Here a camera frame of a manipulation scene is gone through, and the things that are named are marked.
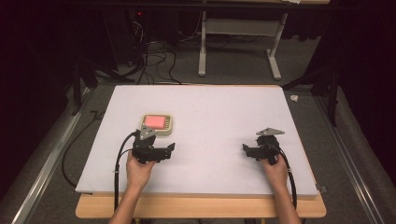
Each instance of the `white tabletop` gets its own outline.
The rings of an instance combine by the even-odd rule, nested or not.
[[[299,196],[318,191],[284,93],[278,86],[118,86],[92,145],[77,192],[113,192],[114,166],[125,137],[145,114],[169,114],[173,132],[155,147],[176,143],[170,160],[157,163],[147,193],[271,195],[261,164],[242,144],[256,147],[267,127],[288,156]],[[126,144],[131,148],[134,138]],[[126,155],[120,161],[120,191],[126,186]]]

